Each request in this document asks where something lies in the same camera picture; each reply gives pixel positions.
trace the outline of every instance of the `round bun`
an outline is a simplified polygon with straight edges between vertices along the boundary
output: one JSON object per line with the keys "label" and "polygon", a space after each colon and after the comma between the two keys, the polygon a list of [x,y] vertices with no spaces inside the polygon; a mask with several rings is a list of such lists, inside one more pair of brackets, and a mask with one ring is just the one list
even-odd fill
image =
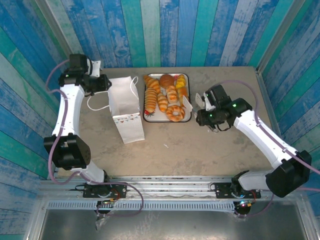
{"label": "round bun", "polygon": [[180,122],[184,119],[185,114],[185,110],[178,105],[169,106],[165,111],[166,117],[172,122]]}
{"label": "round bun", "polygon": [[175,85],[175,79],[173,76],[169,74],[164,74],[160,77],[159,84],[161,87],[166,89],[168,86],[174,86]]}

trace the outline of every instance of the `blue wooden wall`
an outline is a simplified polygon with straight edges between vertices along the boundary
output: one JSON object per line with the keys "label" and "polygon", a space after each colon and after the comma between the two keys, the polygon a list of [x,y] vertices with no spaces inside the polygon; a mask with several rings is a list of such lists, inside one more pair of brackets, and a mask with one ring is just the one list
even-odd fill
{"label": "blue wooden wall", "polygon": [[39,182],[48,176],[43,138],[52,134],[60,96],[48,95],[45,81],[64,59],[34,0],[0,0],[1,240],[23,238]]}
{"label": "blue wooden wall", "polygon": [[[283,139],[320,169],[320,0],[306,0],[262,73]],[[311,173],[307,187],[320,188]],[[316,216],[320,193],[310,192]]]}
{"label": "blue wooden wall", "polygon": [[45,0],[105,68],[257,67],[293,0]]}

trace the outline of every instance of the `pastry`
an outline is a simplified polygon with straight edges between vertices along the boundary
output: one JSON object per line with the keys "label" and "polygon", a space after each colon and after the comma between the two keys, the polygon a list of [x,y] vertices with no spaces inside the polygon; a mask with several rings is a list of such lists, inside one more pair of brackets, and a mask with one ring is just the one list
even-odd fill
{"label": "pastry", "polygon": [[166,98],[170,104],[174,104],[178,101],[178,94],[175,86],[168,86],[166,89]]}
{"label": "pastry", "polygon": [[165,115],[170,121],[180,122],[185,117],[185,110],[178,105],[172,105],[167,108]]}
{"label": "pastry", "polygon": [[179,88],[185,87],[186,84],[187,83],[186,83],[185,76],[183,74],[180,74],[176,80],[175,88],[179,89]]}
{"label": "pastry", "polygon": [[147,88],[144,93],[144,109],[149,113],[156,110],[157,105],[157,92],[153,88]]}
{"label": "pastry", "polygon": [[173,76],[169,74],[164,74],[160,77],[159,84],[161,87],[166,89],[168,86],[174,86],[175,85],[175,79]]}
{"label": "pastry", "polygon": [[180,102],[180,106],[184,107],[183,101],[184,101],[184,96],[186,97],[186,99],[188,99],[188,91],[187,88],[184,87],[180,87],[177,89],[178,91],[178,95],[179,95],[179,102]]}
{"label": "pastry", "polygon": [[157,94],[159,94],[161,92],[158,79],[155,79],[155,78],[150,77],[148,75],[144,75],[143,79],[144,79],[144,82],[145,82],[145,85],[147,88],[155,89]]}
{"label": "pastry", "polygon": [[158,93],[157,102],[158,102],[160,111],[164,113],[168,108],[168,104],[169,104],[168,99],[162,93]]}

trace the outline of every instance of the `white tray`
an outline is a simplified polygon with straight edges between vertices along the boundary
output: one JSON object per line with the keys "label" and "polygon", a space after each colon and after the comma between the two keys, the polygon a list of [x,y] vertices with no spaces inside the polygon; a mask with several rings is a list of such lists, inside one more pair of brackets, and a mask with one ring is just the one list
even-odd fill
{"label": "white tray", "polygon": [[[180,74],[183,74],[184,75],[184,78],[185,78],[185,82],[186,82],[186,90],[187,90],[187,93],[188,93],[188,99],[189,99],[189,102],[190,102],[190,85],[189,85],[189,77],[184,74],[184,73],[151,73],[151,74],[148,74],[148,76],[154,78],[154,79],[160,79],[160,77],[164,74],[169,74],[171,76],[179,76]],[[163,95],[167,95],[166,93],[166,90],[161,87],[161,92],[163,93]],[[169,103],[168,106],[172,106],[172,105],[178,105],[180,106],[180,101],[178,101],[177,103]],[[185,112],[185,115],[184,115],[184,119],[181,120],[181,121],[178,121],[177,123],[185,123],[185,122],[188,122],[190,121],[191,119],[191,112],[189,112],[185,107],[183,107],[184,109],[184,112]],[[159,107],[158,107],[158,104],[155,106],[155,111],[151,114],[147,114],[146,111],[145,111],[145,105],[143,105],[143,119],[146,121],[146,122],[149,122],[149,123],[174,123],[173,121],[170,121],[166,114],[163,113],[162,111],[159,110]]]}

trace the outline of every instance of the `metal floor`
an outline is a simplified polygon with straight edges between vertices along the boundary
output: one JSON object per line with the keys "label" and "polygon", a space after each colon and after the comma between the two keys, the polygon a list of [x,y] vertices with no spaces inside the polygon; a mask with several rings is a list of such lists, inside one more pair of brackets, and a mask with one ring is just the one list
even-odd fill
{"label": "metal floor", "polygon": [[[252,213],[265,202],[258,202]],[[267,212],[247,219],[215,211],[142,211],[135,217],[110,217],[96,230],[93,210],[46,213],[42,240],[303,240],[306,232],[291,201],[276,201]]]}

